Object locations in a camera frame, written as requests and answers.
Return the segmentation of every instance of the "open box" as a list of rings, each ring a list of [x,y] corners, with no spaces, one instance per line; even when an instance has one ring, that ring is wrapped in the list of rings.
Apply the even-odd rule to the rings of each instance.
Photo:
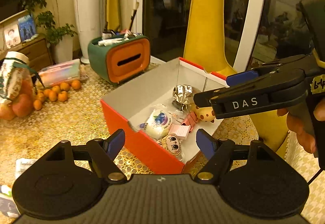
[[[206,73],[201,66],[177,58],[134,78],[101,99],[110,132],[124,129],[125,147],[156,174],[180,174],[187,171],[199,153],[197,130],[203,128],[212,135],[222,121],[199,121],[196,124],[181,143],[182,162],[139,130],[139,124],[146,122],[153,106],[164,104],[172,98],[173,88],[178,84],[191,85],[201,91],[227,87],[224,76]]]

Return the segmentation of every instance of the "yellow label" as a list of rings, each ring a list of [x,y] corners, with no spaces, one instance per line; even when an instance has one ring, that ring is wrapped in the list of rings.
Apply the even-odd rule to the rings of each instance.
[[[310,88],[312,94],[325,92],[325,74],[315,76]]]

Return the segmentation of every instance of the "yellow toy with brown spots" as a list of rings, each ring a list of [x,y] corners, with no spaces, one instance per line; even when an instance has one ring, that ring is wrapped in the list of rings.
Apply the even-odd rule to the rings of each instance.
[[[199,108],[197,105],[192,104],[192,111],[195,113],[198,119],[205,122],[210,121],[212,123],[215,121],[215,112],[213,111],[212,107]]]

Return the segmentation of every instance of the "hand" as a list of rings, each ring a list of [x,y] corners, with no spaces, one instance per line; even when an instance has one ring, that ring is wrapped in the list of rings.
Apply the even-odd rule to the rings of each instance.
[[[287,113],[287,109],[277,110],[278,116],[284,116]],[[318,121],[325,121],[325,98],[323,98],[315,107],[314,116]],[[287,126],[289,130],[297,134],[298,143],[303,147],[306,152],[314,153],[316,151],[315,138],[304,131],[303,122],[301,119],[294,117],[291,114],[288,114]]]

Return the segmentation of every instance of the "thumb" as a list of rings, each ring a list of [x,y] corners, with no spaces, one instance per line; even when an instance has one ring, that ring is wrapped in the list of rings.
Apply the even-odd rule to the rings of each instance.
[[[315,107],[314,116],[318,121],[325,121],[325,98]]]

